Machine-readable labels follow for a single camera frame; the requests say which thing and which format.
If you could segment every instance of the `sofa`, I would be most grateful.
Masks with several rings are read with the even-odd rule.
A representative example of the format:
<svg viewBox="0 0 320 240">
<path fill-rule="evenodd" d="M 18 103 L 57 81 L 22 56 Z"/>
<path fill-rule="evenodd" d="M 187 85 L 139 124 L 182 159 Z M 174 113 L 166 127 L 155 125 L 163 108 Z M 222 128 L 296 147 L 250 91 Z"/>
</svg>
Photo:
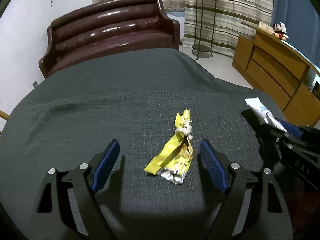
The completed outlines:
<svg viewBox="0 0 320 240">
<path fill-rule="evenodd" d="M 108 0 L 54 20 L 48 48 L 39 61 L 45 78 L 90 59 L 126 51 L 179 50 L 179 22 L 170 19 L 162 0 Z"/>
</svg>

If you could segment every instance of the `metal pin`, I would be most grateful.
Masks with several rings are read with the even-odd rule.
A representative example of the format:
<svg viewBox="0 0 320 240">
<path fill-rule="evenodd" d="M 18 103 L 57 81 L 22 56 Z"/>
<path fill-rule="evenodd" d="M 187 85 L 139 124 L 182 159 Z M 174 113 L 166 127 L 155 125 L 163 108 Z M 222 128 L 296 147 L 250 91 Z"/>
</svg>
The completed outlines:
<svg viewBox="0 0 320 240">
<path fill-rule="evenodd" d="M 231 164 L 231 167 L 235 170 L 239 169 L 240 168 L 240 165 L 238 163 L 232 163 Z"/>
<path fill-rule="evenodd" d="M 265 174 L 271 174 L 271 170 L 269 168 L 264 168 L 263 171 Z"/>
<path fill-rule="evenodd" d="M 56 172 L 56 169 L 55 168 L 51 168 L 50 170 L 48 170 L 48 173 L 50 175 L 54 174 Z"/>
<path fill-rule="evenodd" d="M 88 167 L 89 167 L 89 165 L 88 165 L 87 163 L 81 163 L 80 166 L 79 166 L 79 168 L 80 168 L 81 170 L 85 170 L 85 169 L 88 168 Z"/>
</svg>

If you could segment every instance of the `plush toy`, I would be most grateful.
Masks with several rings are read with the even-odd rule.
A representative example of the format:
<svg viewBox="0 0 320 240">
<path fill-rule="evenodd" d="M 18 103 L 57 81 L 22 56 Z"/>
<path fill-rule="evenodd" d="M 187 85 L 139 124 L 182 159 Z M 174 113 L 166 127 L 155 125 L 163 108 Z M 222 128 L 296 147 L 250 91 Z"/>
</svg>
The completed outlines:
<svg viewBox="0 0 320 240">
<path fill-rule="evenodd" d="M 280 24 L 273 24 L 273 32 L 272 34 L 274 34 L 276 36 L 276 38 L 278 38 L 279 40 L 283 40 L 285 41 L 286 38 L 289 38 L 287 35 L 287 30 L 285 28 L 285 25 L 283 23 Z"/>
</svg>

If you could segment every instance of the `drawer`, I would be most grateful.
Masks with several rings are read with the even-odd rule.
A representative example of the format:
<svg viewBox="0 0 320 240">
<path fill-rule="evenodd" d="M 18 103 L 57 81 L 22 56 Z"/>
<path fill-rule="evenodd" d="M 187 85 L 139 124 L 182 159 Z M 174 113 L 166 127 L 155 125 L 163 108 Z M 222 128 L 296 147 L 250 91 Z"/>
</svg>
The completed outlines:
<svg viewBox="0 0 320 240">
<path fill-rule="evenodd" d="M 320 103 L 306 85 L 302 84 L 283 113 L 289 123 L 313 125 L 320 116 Z"/>
<path fill-rule="evenodd" d="M 253 41 L 239 35 L 233 61 L 235 61 L 243 70 L 246 70 L 252 54 L 252 50 Z"/>
<path fill-rule="evenodd" d="M 283 65 L 257 46 L 252 59 L 269 73 L 290 97 L 293 96 L 300 83 Z"/>
<path fill-rule="evenodd" d="M 250 60 L 247 73 L 260 85 L 260 87 L 270 95 L 278 104 L 281 110 L 289 102 L 289 96 L 282 90 L 272 77 L 269 76 L 259 65 Z"/>
<path fill-rule="evenodd" d="M 254 44 L 267 52 L 289 70 L 298 80 L 303 77 L 307 64 L 284 44 L 273 40 L 265 34 L 256 32 Z"/>
</svg>

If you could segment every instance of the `white knotted string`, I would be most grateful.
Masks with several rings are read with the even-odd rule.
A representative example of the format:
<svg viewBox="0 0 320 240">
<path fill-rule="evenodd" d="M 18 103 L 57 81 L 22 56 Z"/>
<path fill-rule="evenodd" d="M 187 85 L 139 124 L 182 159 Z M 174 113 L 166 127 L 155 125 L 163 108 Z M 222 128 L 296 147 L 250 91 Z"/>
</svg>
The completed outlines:
<svg viewBox="0 0 320 240">
<path fill-rule="evenodd" d="M 180 133 L 182 132 L 184 136 L 188 136 L 189 141 L 192 140 L 193 136 L 192 136 L 192 126 L 190 125 L 190 123 L 192 122 L 190 119 L 181 119 L 181 122 L 183 124 L 184 127 L 181 128 L 177 128 L 175 130 L 175 133 Z"/>
</svg>

